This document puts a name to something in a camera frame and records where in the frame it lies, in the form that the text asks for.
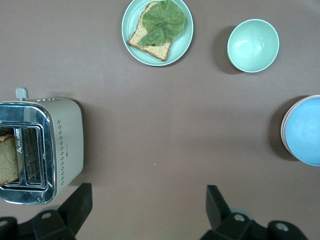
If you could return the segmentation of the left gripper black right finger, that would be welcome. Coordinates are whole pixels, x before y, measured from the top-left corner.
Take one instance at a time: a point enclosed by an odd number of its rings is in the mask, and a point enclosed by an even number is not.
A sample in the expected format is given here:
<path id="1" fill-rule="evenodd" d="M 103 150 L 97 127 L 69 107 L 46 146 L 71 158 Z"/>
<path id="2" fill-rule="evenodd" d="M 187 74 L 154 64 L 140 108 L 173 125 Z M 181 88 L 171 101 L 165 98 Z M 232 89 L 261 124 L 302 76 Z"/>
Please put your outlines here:
<path id="1" fill-rule="evenodd" d="M 216 185 L 206 188 L 206 214 L 211 226 L 202 240 L 267 240 L 268 229 L 245 210 L 230 208 Z"/>

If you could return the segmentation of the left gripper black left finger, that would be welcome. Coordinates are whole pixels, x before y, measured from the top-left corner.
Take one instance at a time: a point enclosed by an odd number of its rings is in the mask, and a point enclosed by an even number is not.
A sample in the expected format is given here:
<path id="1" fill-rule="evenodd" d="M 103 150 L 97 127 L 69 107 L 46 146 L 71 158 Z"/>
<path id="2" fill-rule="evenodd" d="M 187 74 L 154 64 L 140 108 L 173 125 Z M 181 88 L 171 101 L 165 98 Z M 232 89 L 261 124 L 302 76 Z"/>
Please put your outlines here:
<path id="1" fill-rule="evenodd" d="M 32 228 L 36 240 L 74 240 L 93 208 L 92 184 L 81 184 L 58 208 L 36 215 Z"/>

